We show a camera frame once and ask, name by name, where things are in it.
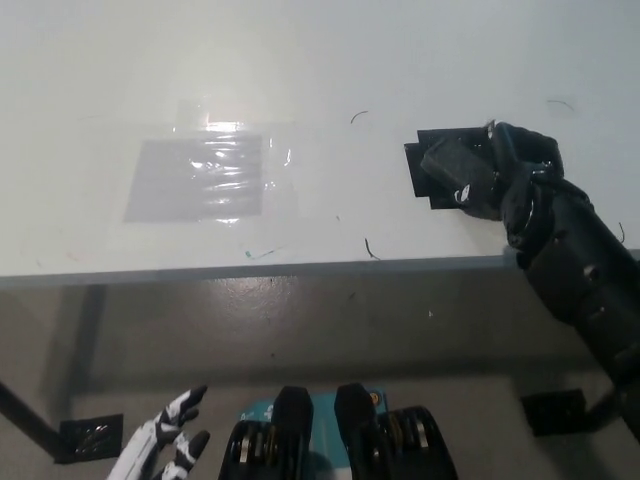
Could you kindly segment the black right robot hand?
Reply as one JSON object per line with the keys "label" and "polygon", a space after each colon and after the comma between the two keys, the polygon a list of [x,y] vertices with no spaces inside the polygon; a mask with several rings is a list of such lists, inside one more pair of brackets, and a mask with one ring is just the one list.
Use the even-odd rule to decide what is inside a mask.
{"label": "black right robot hand", "polygon": [[552,194],[544,182],[564,176],[558,143],[506,122],[492,122],[486,133],[491,165],[465,151],[453,198],[469,214],[501,221],[512,248],[535,250],[551,229]]}

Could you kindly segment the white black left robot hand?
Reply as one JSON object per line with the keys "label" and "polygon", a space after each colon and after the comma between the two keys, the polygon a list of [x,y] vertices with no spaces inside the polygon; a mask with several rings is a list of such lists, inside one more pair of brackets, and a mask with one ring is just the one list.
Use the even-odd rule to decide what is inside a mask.
{"label": "white black left robot hand", "polygon": [[[112,467],[108,480],[187,479],[210,441],[211,434],[201,430],[190,437],[184,425],[199,415],[199,405],[208,387],[197,386],[168,403],[155,417],[139,426]],[[175,448],[175,456],[155,475],[149,473],[158,454]]]}

